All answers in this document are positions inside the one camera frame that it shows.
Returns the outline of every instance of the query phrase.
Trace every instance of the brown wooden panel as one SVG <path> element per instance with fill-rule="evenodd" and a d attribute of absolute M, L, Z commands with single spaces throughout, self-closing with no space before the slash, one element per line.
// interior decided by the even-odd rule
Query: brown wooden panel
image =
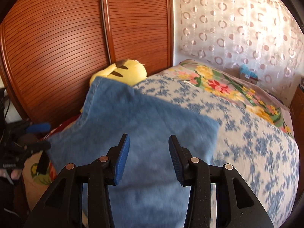
<path fill-rule="evenodd" d="M 112 61 L 136 59 L 148 75 L 171 66 L 170 0 L 104 0 L 104 7 Z"/>
<path fill-rule="evenodd" d="M 34 122 L 79 112 L 108 65 L 99 0 L 18 0 L 1 24 L 2 72 Z"/>

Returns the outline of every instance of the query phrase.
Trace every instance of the yellow plush toy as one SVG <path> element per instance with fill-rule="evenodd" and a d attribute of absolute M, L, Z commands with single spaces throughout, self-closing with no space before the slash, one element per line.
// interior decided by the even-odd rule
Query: yellow plush toy
<path fill-rule="evenodd" d="M 147 72 L 145 67 L 139 61 L 121 60 L 113 63 L 106 69 L 93 74 L 90 79 L 90 86 L 97 76 L 119 81 L 129 86 L 134 86 L 147 78 Z"/>

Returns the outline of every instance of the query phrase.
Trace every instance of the person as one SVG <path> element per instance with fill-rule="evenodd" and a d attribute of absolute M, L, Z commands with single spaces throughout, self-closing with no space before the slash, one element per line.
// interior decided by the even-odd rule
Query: person
<path fill-rule="evenodd" d="M 11 173 L 11 179 L 16 184 L 21 177 L 22 170 L 14 169 Z M 7 179 L 5 169 L 0 169 L 0 227 L 1 228 L 22 228 L 23 223 L 14 210 L 14 185 Z"/>

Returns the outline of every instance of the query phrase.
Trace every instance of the sheer curtain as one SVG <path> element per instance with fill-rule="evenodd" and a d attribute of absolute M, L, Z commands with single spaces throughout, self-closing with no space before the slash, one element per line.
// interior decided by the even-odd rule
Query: sheer curtain
<path fill-rule="evenodd" d="M 174 0 L 174 21 L 176 54 L 234 76 L 246 64 L 262 89 L 291 102 L 304 36 L 280 0 Z"/>

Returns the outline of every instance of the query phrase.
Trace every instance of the nightstand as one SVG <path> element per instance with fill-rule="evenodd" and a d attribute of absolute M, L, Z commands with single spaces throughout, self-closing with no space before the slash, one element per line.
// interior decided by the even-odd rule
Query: nightstand
<path fill-rule="evenodd" d="M 297 87 L 290 104 L 290 114 L 294 131 L 294 139 L 300 154 L 300 176 L 296 202 L 304 191 L 304 92 Z"/>

